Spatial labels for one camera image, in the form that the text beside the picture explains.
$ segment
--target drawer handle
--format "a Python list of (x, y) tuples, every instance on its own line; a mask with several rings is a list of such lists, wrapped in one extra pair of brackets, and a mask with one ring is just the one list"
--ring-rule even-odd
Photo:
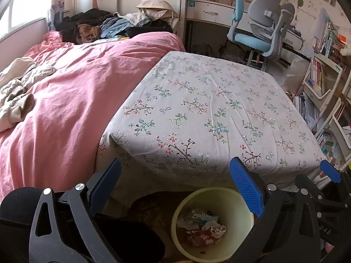
[(216, 12), (209, 12), (209, 11), (203, 11), (204, 13), (206, 14), (210, 14), (210, 15), (215, 15), (215, 16), (218, 16), (219, 14), (216, 13)]

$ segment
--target pile of clothes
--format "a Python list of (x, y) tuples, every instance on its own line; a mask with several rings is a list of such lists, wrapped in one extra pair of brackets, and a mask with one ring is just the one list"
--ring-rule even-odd
[(83, 44), (101, 38), (134, 37), (152, 31), (173, 32), (179, 21), (172, 6), (163, 0), (142, 0), (139, 12), (125, 16), (115, 12), (91, 9), (65, 17), (56, 26), (64, 42)]
[(27, 91), (55, 72), (52, 66), (37, 66), (30, 57), (16, 58), (0, 72), (0, 132), (24, 120), (34, 106), (34, 95)]

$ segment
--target pink duvet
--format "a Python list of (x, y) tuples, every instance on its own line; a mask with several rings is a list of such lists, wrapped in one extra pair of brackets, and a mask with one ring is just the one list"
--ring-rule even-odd
[(57, 72), (29, 92), (35, 106), (0, 133), (0, 202), (23, 186), (71, 189), (92, 175), (108, 122), (148, 71), (169, 51), (184, 51), (167, 32), (102, 44), (63, 43), (56, 31), (25, 55)]

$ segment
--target white clothing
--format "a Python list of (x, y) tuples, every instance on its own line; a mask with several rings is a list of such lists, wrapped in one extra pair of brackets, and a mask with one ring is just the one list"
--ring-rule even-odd
[(136, 12), (134, 14), (127, 14), (125, 16), (122, 16), (119, 12), (116, 12), (113, 15), (114, 16), (117, 15), (119, 18), (126, 19), (128, 22), (130, 22), (132, 25), (136, 27), (138, 27), (139, 24), (143, 22), (145, 19), (150, 19), (150, 17), (145, 15), (143, 12)]
[(34, 95), (26, 92), (55, 71), (52, 66), (37, 66), (32, 58), (21, 57), (0, 73), (0, 132), (24, 120), (34, 105)]
[(172, 6), (163, 0), (142, 0), (139, 5), (136, 6), (140, 12), (147, 14), (152, 17), (152, 20), (161, 19), (167, 22), (176, 31), (178, 25), (179, 16), (174, 11)]

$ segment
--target floral bedsheet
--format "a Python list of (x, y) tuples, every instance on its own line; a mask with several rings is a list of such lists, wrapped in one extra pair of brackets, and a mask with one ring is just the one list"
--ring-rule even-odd
[(268, 73), (170, 52), (145, 76), (101, 138), (97, 171), (117, 157), (112, 195), (125, 205), (156, 191), (234, 186), (231, 158), (281, 188), (325, 159), (292, 102)]

